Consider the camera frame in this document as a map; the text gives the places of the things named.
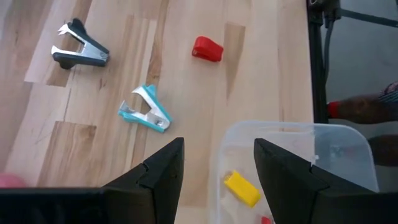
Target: yellow block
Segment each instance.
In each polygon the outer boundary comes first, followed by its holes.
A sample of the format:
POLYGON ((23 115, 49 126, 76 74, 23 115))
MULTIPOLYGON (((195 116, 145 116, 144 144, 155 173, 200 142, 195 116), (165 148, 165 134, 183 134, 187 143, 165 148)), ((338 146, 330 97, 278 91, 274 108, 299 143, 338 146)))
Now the yellow block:
POLYGON ((260 192, 236 170, 225 178, 224 184, 246 205, 254 207, 260 200, 260 192))

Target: wooden table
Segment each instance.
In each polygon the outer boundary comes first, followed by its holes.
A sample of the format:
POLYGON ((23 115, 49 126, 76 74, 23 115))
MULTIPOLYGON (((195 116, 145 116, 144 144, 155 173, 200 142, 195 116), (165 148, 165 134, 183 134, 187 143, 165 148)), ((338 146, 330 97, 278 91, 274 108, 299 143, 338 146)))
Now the wooden table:
POLYGON ((176 223, 206 223, 210 157, 235 122, 312 122, 305 1, 0 1, 0 170, 31 186, 101 186, 177 136, 185 175, 176 223), (79 17, 110 49, 104 68, 62 70, 50 49, 77 49, 64 22, 79 17), (193 58, 207 36, 223 60, 193 58), (174 119, 160 134, 128 124, 122 100, 155 84, 174 119))

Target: red object in container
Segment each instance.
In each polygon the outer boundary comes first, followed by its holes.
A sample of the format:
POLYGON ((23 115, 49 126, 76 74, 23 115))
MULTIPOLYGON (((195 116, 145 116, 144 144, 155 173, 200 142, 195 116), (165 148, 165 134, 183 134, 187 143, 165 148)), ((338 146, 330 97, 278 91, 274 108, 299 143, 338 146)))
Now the red object in container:
POLYGON ((261 224, 272 224, 271 220, 267 217, 261 218, 261 224))
POLYGON ((192 49, 192 56, 219 62, 223 56, 224 48, 207 37, 198 37, 192 49))

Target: plastic container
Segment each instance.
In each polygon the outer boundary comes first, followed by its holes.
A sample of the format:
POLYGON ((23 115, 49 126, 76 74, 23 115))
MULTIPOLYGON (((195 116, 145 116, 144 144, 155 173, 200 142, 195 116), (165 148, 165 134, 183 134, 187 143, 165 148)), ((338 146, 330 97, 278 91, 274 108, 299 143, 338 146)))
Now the plastic container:
POLYGON ((357 130, 334 124, 242 121, 225 134, 213 160, 216 175, 210 191, 210 222, 216 224, 261 223, 271 211, 262 191, 254 163, 254 139, 263 138, 313 162, 316 166, 375 192, 379 191, 373 156, 367 140, 357 130), (240 202, 223 183, 225 175, 237 170, 261 192, 254 208, 240 202))

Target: staple remover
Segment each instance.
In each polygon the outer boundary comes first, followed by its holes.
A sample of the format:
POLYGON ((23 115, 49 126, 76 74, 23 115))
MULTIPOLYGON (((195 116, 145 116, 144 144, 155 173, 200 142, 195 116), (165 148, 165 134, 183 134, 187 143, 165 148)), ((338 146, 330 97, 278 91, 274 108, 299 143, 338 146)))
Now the staple remover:
POLYGON ((141 95, 142 98, 150 106, 150 111, 142 114, 138 111, 130 109, 126 101, 123 101, 119 108, 119 115, 127 122, 136 122, 163 133, 172 122, 172 119, 164 107, 157 101, 156 88, 154 85, 142 85, 132 93, 141 95))
POLYGON ((72 22, 68 22, 61 26, 58 32, 59 35, 69 33, 73 38, 84 45, 81 52, 61 50, 53 45, 51 48, 52 57, 60 64, 61 68, 68 70, 76 64, 99 67, 104 67, 106 65, 109 59, 109 50, 87 34, 81 20, 77 18, 73 19, 72 22))

